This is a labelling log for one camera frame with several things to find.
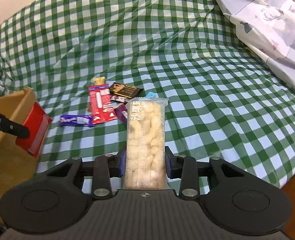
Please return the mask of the small red sachet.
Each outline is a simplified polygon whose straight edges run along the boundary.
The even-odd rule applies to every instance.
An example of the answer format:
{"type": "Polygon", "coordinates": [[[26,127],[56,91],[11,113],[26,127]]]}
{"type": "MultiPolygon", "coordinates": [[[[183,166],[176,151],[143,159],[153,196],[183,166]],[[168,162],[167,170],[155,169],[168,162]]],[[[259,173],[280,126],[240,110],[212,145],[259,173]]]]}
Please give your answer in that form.
{"type": "Polygon", "coordinates": [[[35,102],[23,126],[29,130],[27,138],[17,137],[16,145],[38,158],[43,139],[51,124],[52,119],[45,113],[41,106],[35,102]]]}

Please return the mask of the purple chocolate bar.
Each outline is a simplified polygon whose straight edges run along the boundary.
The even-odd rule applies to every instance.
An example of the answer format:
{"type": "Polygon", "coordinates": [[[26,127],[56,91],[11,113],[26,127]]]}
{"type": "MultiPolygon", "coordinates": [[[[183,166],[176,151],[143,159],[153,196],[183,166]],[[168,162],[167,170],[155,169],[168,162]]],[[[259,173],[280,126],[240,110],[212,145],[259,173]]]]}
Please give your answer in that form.
{"type": "Polygon", "coordinates": [[[64,114],[60,116],[59,125],[94,127],[94,124],[92,123],[92,117],[90,115],[64,114]]]}

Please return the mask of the long red snack pack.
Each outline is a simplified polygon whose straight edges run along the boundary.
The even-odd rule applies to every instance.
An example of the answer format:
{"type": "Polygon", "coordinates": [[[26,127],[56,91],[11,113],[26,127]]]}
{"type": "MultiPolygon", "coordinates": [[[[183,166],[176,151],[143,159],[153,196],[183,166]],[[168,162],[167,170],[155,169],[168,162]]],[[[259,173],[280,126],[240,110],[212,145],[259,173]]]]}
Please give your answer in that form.
{"type": "Polygon", "coordinates": [[[88,87],[92,124],[102,124],[117,119],[111,103],[108,84],[88,87]]]}

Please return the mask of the clear pack of yellow puffs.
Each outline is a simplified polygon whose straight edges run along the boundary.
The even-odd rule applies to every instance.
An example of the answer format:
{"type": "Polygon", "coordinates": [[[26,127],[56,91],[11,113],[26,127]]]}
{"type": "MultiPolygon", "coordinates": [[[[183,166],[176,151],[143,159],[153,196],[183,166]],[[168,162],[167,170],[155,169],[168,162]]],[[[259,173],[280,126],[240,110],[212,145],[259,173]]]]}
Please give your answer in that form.
{"type": "Polygon", "coordinates": [[[165,107],[167,98],[134,98],[127,108],[124,187],[163,190],[165,170],[165,107]]]}

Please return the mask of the yellow chocolate bar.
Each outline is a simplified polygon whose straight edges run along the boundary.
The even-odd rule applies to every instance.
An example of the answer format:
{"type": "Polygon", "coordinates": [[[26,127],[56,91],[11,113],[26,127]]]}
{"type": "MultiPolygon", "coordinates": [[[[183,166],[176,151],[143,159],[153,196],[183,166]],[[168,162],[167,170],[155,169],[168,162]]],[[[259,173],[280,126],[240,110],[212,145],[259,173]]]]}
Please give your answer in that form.
{"type": "Polygon", "coordinates": [[[94,77],[92,78],[92,82],[94,83],[95,86],[100,86],[105,84],[105,77],[94,77]]]}

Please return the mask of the purple silver snack tube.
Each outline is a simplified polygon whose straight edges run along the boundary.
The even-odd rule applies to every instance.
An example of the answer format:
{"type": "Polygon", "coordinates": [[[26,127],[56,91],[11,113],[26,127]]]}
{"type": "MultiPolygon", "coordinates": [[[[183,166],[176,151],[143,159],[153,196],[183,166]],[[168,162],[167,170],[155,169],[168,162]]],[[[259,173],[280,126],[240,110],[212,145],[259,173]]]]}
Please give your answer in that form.
{"type": "Polygon", "coordinates": [[[124,103],[120,103],[114,107],[114,111],[118,119],[125,125],[127,125],[127,108],[124,103]]]}

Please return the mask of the brown cardboard box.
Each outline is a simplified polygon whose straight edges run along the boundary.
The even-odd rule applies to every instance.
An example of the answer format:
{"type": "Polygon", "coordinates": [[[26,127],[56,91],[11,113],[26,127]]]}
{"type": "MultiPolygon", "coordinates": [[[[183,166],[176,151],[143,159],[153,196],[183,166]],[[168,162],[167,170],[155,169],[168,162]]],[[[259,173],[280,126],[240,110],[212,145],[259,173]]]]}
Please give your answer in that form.
{"type": "MultiPolygon", "coordinates": [[[[0,97],[0,113],[23,124],[36,102],[32,89],[24,88],[0,97]]],[[[15,141],[15,136],[0,131],[0,199],[7,190],[32,178],[38,164],[38,159],[17,146],[15,141]]]]}

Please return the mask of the green white checkered cloth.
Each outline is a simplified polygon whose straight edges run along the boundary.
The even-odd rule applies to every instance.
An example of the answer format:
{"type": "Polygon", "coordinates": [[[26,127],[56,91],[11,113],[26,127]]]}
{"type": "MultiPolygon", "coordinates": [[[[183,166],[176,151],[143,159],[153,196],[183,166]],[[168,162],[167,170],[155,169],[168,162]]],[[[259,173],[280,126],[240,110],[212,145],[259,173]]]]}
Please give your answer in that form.
{"type": "Polygon", "coordinates": [[[38,171],[116,153],[119,120],[61,127],[85,114],[94,77],[169,101],[165,143],[218,156],[277,186],[295,175],[295,92],[237,37],[215,0],[36,0],[0,25],[0,96],[30,87],[52,124],[38,171]]]}

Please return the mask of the red black small bar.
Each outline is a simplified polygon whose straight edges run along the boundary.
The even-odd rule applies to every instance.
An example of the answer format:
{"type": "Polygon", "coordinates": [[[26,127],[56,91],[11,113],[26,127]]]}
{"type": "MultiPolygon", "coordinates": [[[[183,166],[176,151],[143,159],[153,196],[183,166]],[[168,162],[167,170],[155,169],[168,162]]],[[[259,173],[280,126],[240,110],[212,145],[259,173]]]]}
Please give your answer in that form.
{"type": "Polygon", "coordinates": [[[127,104],[130,99],[124,96],[111,95],[111,101],[127,104]]]}

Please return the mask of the black gold chocolate packet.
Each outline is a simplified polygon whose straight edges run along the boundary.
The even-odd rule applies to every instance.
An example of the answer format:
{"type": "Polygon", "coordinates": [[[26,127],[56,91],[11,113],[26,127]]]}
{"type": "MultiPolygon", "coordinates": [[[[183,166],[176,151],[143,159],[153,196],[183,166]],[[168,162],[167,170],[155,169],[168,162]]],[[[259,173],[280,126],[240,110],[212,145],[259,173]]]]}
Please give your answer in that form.
{"type": "Polygon", "coordinates": [[[135,98],[143,91],[142,88],[124,85],[122,83],[117,83],[117,82],[113,83],[109,87],[109,90],[111,95],[122,96],[128,99],[135,98]]]}

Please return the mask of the blue stick packet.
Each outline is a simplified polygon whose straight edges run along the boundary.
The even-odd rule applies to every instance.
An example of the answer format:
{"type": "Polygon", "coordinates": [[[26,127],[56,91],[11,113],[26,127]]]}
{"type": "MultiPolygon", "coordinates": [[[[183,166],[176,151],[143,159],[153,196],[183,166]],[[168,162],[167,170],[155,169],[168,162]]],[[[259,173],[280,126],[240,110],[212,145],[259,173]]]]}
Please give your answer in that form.
{"type": "Polygon", "coordinates": [[[157,98],[158,94],[154,92],[148,92],[145,96],[146,98],[157,98]]]}

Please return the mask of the white patterned sheet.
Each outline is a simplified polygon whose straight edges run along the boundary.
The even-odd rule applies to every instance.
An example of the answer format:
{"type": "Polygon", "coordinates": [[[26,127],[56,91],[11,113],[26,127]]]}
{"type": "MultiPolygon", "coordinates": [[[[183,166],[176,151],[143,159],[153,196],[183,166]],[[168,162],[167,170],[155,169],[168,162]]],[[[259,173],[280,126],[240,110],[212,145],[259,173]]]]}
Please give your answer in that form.
{"type": "Polygon", "coordinates": [[[270,70],[295,89],[295,2],[293,0],[216,0],[236,27],[236,36],[270,70]]]}

